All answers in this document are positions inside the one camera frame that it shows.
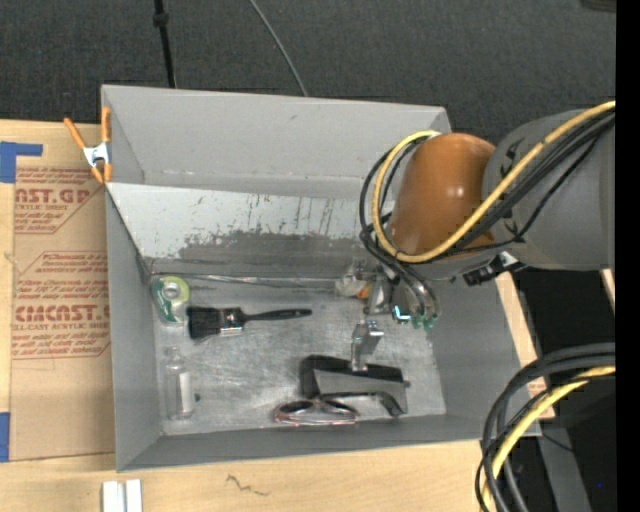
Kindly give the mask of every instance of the white plastic piece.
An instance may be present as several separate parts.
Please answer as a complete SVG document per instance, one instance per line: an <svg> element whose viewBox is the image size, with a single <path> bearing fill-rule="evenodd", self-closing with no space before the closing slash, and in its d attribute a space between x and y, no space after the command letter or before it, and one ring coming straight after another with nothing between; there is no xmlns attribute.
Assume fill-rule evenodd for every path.
<svg viewBox="0 0 640 512"><path fill-rule="evenodd" d="M142 512L142 483L140 480L102 483L101 512Z"/></svg>
<svg viewBox="0 0 640 512"><path fill-rule="evenodd" d="M518 259L507 251L502 251L498 256L505 268L513 265L514 263L518 263Z"/></svg>

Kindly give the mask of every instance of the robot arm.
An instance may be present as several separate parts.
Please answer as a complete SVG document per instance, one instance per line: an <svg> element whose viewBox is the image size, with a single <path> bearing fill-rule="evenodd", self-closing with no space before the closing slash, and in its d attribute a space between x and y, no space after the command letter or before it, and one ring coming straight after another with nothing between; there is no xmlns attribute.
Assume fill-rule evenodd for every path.
<svg viewBox="0 0 640 512"><path fill-rule="evenodd" d="M615 268L614 181L614 101L525 124L497 147L461 133L416 134L367 178L372 223L361 211L362 239L406 283L477 284L514 265ZM390 190L395 204L382 215Z"/></svg>

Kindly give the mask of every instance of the black cable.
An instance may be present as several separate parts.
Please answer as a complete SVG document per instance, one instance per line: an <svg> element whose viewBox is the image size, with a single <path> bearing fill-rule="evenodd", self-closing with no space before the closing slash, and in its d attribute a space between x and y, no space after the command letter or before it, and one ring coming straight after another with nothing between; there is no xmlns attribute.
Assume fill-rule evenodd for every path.
<svg viewBox="0 0 640 512"><path fill-rule="evenodd" d="M522 386L526 385L531 380L547 376L551 373L591 368L607 364L613 365L615 364L615 357L612 356L614 353L615 344L613 343L587 345L557 351L556 353L549 354L548 356L525 366L511 379L503 393L498 397L491 408L482 436L483 450L490 445L490 439L492 437L491 431L493 430L494 424L496 424L498 418L501 416L502 411L506 410L510 397ZM490 468L490 463L488 466L485 465L485 470L487 470L487 467ZM504 503L497 481L490 469L487 470L487 484L494 495L496 505L498 507L502 507L499 508L499 510L506 510L506 504Z"/></svg>
<svg viewBox="0 0 640 512"><path fill-rule="evenodd" d="M167 81L171 89L176 88L176 75L173 70L173 59L171 57L171 46L169 45L169 13L164 10L162 0L154 0L155 12L153 14L153 26L160 30L160 40L162 42L162 55L164 56L164 67L167 70Z"/></svg>
<svg viewBox="0 0 640 512"><path fill-rule="evenodd" d="M391 188L391 182L393 181L393 178L396 174L396 172L398 172L398 169L400 167L400 163L402 162L402 160L404 160L404 158L411 152L413 151L413 148L416 146L416 144L423 142L424 140L426 140L428 137L421 137L420 139L416 139L414 141L411 141L407 147L404 149L404 151L402 152L402 154L398 157L398 159L396 160L395 164L393 165L393 168L391 169L391 171L389 172L389 176L387 177L387 183L385 184L384 187L384 192L382 193L382 198L380 199L380 212L382 212L382 207L384 206L385 201L387 200L387 194L389 193L389 189Z"/></svg>
<svg viewBox="0 0 640 512"><path fill-rule="evenodd" d="M615 113L607 112L601 116L604 118L615 115ZM514 186L513 190L506 195L501 203L494 207L490 213L487 213L483 220L478 222L460 241L453 245L450 250L456 250L464 248L478 237L482 236L488 229L494 224L499 222L505 214L507 214L526 194L528 194L545 176L553 171L558 164L565 160L569 155L573 154L584 144L591 140L598 139L605 131L607 131L614 123L613 120L608 119L604 124L596 127L591 132L580 138L585 131L593 128L594 125L603 121L603 117L596 117L591 119L574 130L570 135L563 138L562 141L552 148L545 157L538 162L529 171L528 175L524 179Z"/></svg>
<svg viewBox="0 0 640 512"><path fill-rule="evenodd" d="M544 428L542 429L542 437L544 437L547 441L549 441L551 444L556 445L559 448L562 448L563 450L566 450L568 452L573 453L573 449L569 448L566 444L561 443L560 441L558 441L557 439L554 439L553 437L551 437L549 434L547 434L544 431Z"/></svg>
<svg viewBox="0 0 640 512"><path fill-rule="evenodd" d="M593 375L590 377L579 377L579 376L573 376L571 378L565 379L563 382L561 382L560 384L557 384L555 386L553 386L553 388L551 387L551 385L549 385L548 389L543 392L542 394L548 394L549 391L551 389L555 389L556 387L562 387L566 384L571 384L574 382L593 382L595 380L601 380L601 379L605 379L605 378L609 378L610 375ZM500 413L500 415L498 416L498 420L496 423L496 430L499 431L503 431L505 428L505 417L506 417L506 409L503 409ZM547 437L544 433L544 429L541 428L541 432L542 432L542 436L543 437ZM558 444L558 446L561 446L562 448L564 448L565 450L569 450L572 451L570 448L562 445L561 443L555 441L556 444ZM513 469L511 467L511 462L509 460L509 458L505 459L504 464L502 466L502 473L504 476L504 479L506 481L507 487L509 488L509 491L511 492L511 496L513 497L516 507L518 508L519 512L529 512L529 508L527 507L527 504L524 500L524 497L522 496L522 493L520 492L520 489L518 487L518 484L516 482L515 476L513 474Z"/></svg>
<svg viewBox="0 0 640 512"><path fill-rule="evenodd" d="M420 278L420 276L415 270L413 270L411 267L407 265L400 264L400 262L398 262L395 258L393 258L391 255L387 254L382 249L380 249L377 245L377 242L374 242L371 236L371 233L373 232L373 224L367 224L366 201L367 201L367 193L369 191L369 186L374 176L378 172L378 169L386 160L386 158L389 156L389 153L391 153L391 150L387 151L376 161L376 163L373 165L373 167L365 177L364 183L362 184L362 188L360 190L360 199L358 203L358 215L359 215L360 228L361 228L360 240L362 241L364 248L367 250L367 252L369 252L369 254L371 254L374 258L376 258L380 263L389 267L407 285L407 287L409 287L409 289L413 292L413 294L416 297L416 300L419 303L421 314L425 316L427 314L425 293L429 293L429 295L433 300L434 309L435 309L435 313L433 316L438 317L440 316L440 305L434 290ZM400 157L400 159L396 161L394 170L397 170L402 158L404 158L408 153L409 153L408 150L405 151ZM381 222L386 222L390 218L390 216L391 216L390 213L382 216Z"/></svg>
<svg viewBox="0 0 640 512"><path fill-rule="evenodd" d="M444 259L444 258L449 258L451 256L458 256L458 255L461 255L461 254L469 254L469 253L473 253L473 252L477 252L477 251L496 249L496 248L499 248L499 247L503 247L505 245L509 245L509 244L511 244L513 242L522 240L522 237L527 233L527 231L529 231L529 229L531 228L531 226L535 222L536 218L540 215L540 213L542 212L543 208L549 202L549 200L551 199L553 194L569 178L569 176L582 164L582 162L587 158L587 156L589 156L589 154L591 153L591 151L593 151L593 148L595 147L595 145L597 144L598 141L599 141L599 137L594 138L593 141L591 142L591 144L589 145L589 147L587 149L585 149L582 152L582 154L573 162L573 164L571 164L571 166L562 174L562 176L560 178L558 178L558 180L553 184L553 186L546 192L544 197L541 199L540 203L538 203L538 206L536 206L536 209L534 210L533 214L529 217L527 222L524 224L524 226L520 229L520 231L515 233L514 236L511 239L506 240L504 242L497 242L495 244L481 245L481 246L471 247L471 248L466 248L466 249L448 250L445 253L436 256L435 258L433 258L430 261L433 262L433 261L438 261L438 260L441 260L441 259Z"/></svg>
<svg viewBox="0 0 640 512"><path fill-rule="evenodd" d="M264 23L264 26L267 28L267 30L271 34L271 37L273 38L273 40L275 41L276 45L278 46L278 49L280 50L280 53L284 57L284 60L287 61L287 65L289 66L289 69L291 70L291 73L293 74L293 77L296 79L296 82L298 83L298 87L300 87L300 90L302 91L302 94L304 96L309 96L309 92L307 91L307 88L302 83L302 79L300 78L300 75L298 74L298 71L296 70L296 67L293 65L293 61L289 57L289 54L287 53L287 51L284 49L284 45L280 41L280 38L276 34L276 31L273 30L273 27L271 26L271 23L269 23L269 20L267 19L267 17L264 15L262 10L258 6L258 2L256 0L249 0L249 3L251 4L251 7L253 7L253 10L256 11L256 14L262 20L262 23Z"/></svg>
<svg viewBox="0 0 640 512"><path fill-rule="evenodd" d="M578 376L574 376L572 378L566 379L565 381L563 381L561 384L559 384L559 386L564 386L566 384L571 384L574 382L592 382L594 380L598 380L598 379L602 379L604 377L607 376L590 376L590 377L578 377ZM480 488L480 475L482 473L482 469L484 469L484 464L483 461L485 460L485 458L491 458L491 454L492 452L496 451L497 447L504 441L504 439L506 438L506 436L509 434L509 432L511 432L511 430L513 429L513 427L524 417L525 414L527 414L532 408L533 406L535 406L537 403L539 403L540 400L542 400L545 396L547 396L554 388L548 388L544 391L541 391L540 393L536 394L535 396L533 396L532 398L529 399L529 401L523 406L521 407L513 416L513 418L511 418L511 420L509 420L509 422L507 424L502 423L498 429L499 429L499 433L495 436L495 438L488 443L486 448L483 448L483 452L482 452L482 460L478 466L478 469L476 471L476 476L475 476L475 494L476 494L476 498L482 508L483 511L488 510L488 508L486 507L486 505L484 504L484 501L482 499L482 489ZM504 466L503 466L503 472L505 473L505 477L506 477L506 466L508 463L508 459L505 460ZM512 483L509 483L509 480L507 479L507 484L509 485L511 494L514 498L516 498L516 495L519 495L520 498L522 499L522 496L520 495L519 489L517 488L517 484L515 482L515 479L513 478Z"/></svg>

